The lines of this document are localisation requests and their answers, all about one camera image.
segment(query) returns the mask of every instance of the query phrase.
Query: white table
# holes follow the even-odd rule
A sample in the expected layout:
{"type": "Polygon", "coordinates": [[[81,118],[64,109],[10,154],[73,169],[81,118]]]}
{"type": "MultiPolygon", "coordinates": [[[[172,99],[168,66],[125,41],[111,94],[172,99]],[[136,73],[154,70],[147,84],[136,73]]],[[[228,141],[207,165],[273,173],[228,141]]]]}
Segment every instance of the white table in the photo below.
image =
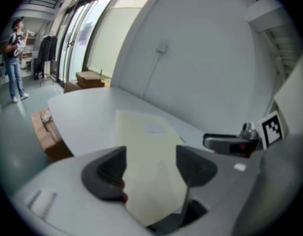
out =
{"type": "Polygon", "coordinates": [[[115,146],[117,110],[161,116],[186,145],[205,149],[204,132],[118,88],[91,88],[56,96],[48,101],[53,121],[74,156],[115,146]]]}

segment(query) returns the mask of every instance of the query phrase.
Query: hanging jacket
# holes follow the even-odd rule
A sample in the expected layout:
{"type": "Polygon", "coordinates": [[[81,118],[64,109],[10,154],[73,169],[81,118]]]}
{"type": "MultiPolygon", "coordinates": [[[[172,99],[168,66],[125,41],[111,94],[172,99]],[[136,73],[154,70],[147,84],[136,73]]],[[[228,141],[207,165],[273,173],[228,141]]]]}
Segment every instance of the hanging jacket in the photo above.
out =
{"type": "Polygon", "coordinates": [[[46,36],[42,40],[38,54],[38,64],[45,61],[55,60],[56,44],[57,37],[55,36],[46,36]]]}

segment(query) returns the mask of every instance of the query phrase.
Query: gray floor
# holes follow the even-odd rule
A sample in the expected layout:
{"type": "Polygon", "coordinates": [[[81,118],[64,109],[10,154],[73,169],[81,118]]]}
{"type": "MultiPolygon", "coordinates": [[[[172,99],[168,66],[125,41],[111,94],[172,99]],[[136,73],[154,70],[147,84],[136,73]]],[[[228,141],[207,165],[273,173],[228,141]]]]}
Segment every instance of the gray floor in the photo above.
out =
{"type": "Polygon", "coordinates": [[[63,92],[58,84],[23,78],[28,99],[11,103],[8,83],[0,86],[0,182],[7,195],[50,164],[34,132],[31,114],[47,107],[47,101],[63,92]]]}

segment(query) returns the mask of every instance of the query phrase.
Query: cap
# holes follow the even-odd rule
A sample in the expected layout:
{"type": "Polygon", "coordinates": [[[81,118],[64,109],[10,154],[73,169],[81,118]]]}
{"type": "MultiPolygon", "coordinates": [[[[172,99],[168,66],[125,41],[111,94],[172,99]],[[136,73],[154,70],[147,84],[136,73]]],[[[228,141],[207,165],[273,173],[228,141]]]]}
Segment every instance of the cap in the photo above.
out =
{"type": "Polygon", "coordinates": [[[23,18],[24,18],[24,17],[18,18],[18,19],[16,19],[16,20],[13,22],[13,24],[12,24],[12,29],[13,29],[13,31],[15,31],[17,24],[18,24],[20,21],[22,21],[23,18]]]}

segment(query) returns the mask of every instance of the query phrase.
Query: person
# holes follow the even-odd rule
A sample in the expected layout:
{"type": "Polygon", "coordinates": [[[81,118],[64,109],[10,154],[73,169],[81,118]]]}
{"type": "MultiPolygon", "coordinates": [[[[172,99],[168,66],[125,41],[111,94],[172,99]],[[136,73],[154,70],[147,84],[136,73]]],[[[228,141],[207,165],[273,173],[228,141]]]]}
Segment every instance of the person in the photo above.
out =
{"type": "Polygon", "coordinates": [[[28,30],[26,31],[26,36],[24,37],[23,33],[21,32],[22,27],[24,26],[23,18],[16,19],[12,24],[12,29],[14,33],[9,38],[9,41],[5,47],[6,53],[6,72],[9,78],[9,91],[10,97],[12,98],[12,102],[18,102],[18,99],[15,95],[15,78],[17,82],[17,88],[19,91],[20,99],[26,99],[29,97],[28,93],[24,92],[23,89],[23,81],[22,81],[22,74],[20,69],[20,62],[19,62],[19,55],[22,53],[26,41],[28,38],[28,30]]]}

